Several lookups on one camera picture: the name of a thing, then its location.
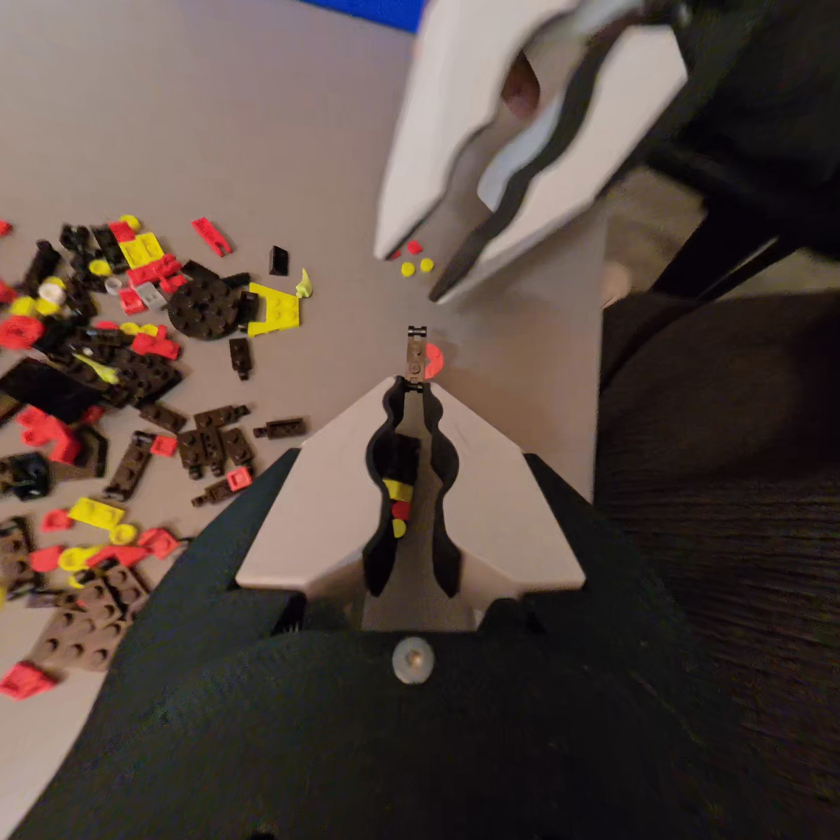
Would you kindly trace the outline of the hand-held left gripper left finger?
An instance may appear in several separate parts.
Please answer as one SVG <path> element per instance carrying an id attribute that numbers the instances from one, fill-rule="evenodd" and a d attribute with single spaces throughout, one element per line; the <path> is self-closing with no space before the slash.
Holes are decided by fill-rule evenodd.
<path id="1" fill-rule="evenodd" d="M 396 453 L 406 382 L 387 377 L 312 434 L 235 576 L 242 588 L 348 607 L 351 622 L 391 629 L 382 595 L 407 531 L 407 501 L 382 471 Z"/>

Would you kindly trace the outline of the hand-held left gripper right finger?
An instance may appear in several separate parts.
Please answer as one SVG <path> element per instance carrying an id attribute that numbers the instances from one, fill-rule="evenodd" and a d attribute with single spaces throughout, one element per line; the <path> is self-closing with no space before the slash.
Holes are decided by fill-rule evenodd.
<path id="1" fill-rule="evenodd" d="M 476 627 L 495 601 L 577 592 L 585 573 L 522 449 L 425 384 L 422 626 Z"/>

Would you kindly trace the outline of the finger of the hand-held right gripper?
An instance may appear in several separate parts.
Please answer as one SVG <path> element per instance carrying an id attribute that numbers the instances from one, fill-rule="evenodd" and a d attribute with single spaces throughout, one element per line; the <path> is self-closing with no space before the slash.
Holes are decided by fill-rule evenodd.
<path id="1" fill-rule="evenodd" d="M 542 113 L 490 160 L 476 193 L 489 215 L 428 298 L 447 302 L 588 209 L 686 83 L 670 26 L 603 32 Z"/>
<path id="2" fill-rule="evenodd" d="M 427 3 L 385 168 L 374 234 L 376 258 L 387 259 L 399 249 L 445 197 L 458 155 L 505 104 L 501 90 L 518 54 L 527 55 L 525 48 L 535 35 L 556 27 L 580 5 Z"/>

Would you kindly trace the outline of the black red yellow lego assembly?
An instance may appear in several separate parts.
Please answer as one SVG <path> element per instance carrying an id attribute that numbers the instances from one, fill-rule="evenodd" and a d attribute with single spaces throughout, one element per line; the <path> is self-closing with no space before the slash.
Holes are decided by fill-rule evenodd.
<path id="1" fill-rule="evenodd" d="M 396 540 L 406 535 L 411 518 L 421 447 L 418 438 L 397 433 L 385 450 L 381 481 L 389 498 L 392 532 Z"/>

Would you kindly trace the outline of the yellow lego wedge plate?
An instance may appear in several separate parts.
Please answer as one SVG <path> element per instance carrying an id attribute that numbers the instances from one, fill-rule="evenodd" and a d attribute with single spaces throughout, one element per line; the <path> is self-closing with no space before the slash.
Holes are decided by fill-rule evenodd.
<path id="1" fill-rule="evenodd" d="M 265 318 L 248 323 L 248 336 L 253 339 L 260 335 L 282 332 L 299 328 L 300 298 L 284 291 L 251 282 L 248 291 L 256 294 L 265 304 Z"/>

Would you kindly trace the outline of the pile of loose lego pieces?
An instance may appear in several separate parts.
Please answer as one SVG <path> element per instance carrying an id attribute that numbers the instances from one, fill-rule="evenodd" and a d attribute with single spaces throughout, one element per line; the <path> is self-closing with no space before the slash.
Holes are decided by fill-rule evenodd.
<path id="1" fill-rule="evenodd" d="M 52 612 L 31 652 L 2 675 L 2 696 L 15 701 L 54 689 L 68 670 L 107 671 L 150 597 L 139 566 L 189 543 L 166 526 L 140 530 L 119 506 L 149 463 L 178 458 L 192 480 L 214 477 L 194 508 L 230 500 L 256 476 L 239 425 L 247 405 L 187 416 L 162 402 L 183 381 L 177 338 L 188 339 L 172 327 L 167 302 L 189 280 L 225 280 L 240 305 L 237 330 L 221 340 L 250 341 L 249 322 L 265 318 L 250 274 L 184 263 L 132 215 L 66 224 L 59 244 L 39 240 L 21 282 L 2 283 L 2 350 L 22 355 L 2 373 L 2 425 L 15 422 L 24 447 L 2 455 L 2 499 L 40 501 L 57 485 L 105 477 L 110 443 L 98 425 L 110 411 L 131 408 L 152 428 L 130 432 L 98 497 L 49 509 L 36 523 L 43 535 L 96 530 L 99 542 L 36 547 L 26 516 L 2 518 L 2 604 L 23 598 Z"/>

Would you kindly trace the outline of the black round lego plate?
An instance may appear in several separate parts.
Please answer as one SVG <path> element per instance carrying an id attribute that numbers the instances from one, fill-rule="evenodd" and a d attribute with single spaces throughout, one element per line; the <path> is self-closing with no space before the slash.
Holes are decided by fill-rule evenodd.
<path id="1" fill-rule="evenodd" d="M 175 331 L 188 339 L 213 341 L 238 328 L 240 292 L 225 280 L 189 280 L 167 302 Z"/>

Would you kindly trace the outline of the red lego clip plate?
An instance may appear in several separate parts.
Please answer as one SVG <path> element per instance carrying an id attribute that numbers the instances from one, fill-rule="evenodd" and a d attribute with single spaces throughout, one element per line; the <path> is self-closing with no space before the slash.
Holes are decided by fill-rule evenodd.
<path id="1" fill-rule="evenodd" d="M 233 246 L 231 246 L 222 232 L 207 217 L 193 219 L 191 226 L 200 239 L 217 257 L 224 258 L 233 254 Z"/>

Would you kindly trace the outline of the person's right hand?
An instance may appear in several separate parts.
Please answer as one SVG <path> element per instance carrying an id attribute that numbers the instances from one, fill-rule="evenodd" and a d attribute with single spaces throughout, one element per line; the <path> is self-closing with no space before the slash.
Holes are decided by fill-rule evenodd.
<path id="1" fill-rule="evenodd" d="M 529 58 L 520 52 L 511 63 L 501 90 L 501 99 L 513 116 L 521 121 L 532 118 L 539 107 L 540 83 Z"/>

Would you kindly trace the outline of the person's pale shoe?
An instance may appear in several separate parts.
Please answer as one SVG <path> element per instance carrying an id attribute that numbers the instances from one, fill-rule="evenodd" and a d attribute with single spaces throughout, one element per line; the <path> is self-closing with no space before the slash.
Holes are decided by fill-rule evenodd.
<path id="1" fill-rule="evenodd" d="M 606 261 L 602 268 L 602 308 L 607 309 L 626 298 L 632 288 L 633 275 L 630 269 L 618 262 Z"/>

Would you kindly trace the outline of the blue plastic bin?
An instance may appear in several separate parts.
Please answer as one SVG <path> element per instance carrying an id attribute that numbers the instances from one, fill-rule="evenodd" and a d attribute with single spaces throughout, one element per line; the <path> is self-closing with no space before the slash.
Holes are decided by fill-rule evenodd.
<path id="1" fill-rule="evenodd" d="M 425 1 L 304 1 L 304 3 L 408 34 L 417 32 L 426 5 Z"/>

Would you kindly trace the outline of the black chair frame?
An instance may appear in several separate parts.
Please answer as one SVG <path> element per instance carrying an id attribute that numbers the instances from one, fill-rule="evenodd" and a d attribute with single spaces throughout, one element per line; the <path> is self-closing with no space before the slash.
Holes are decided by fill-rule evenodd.
<path id="1" fill-rule="evenodd" d="M 791 238 L 692 235 L 650 288 L 679 301 L 708 302 L 723 297 L 761 271 L 792 256 Z"/>

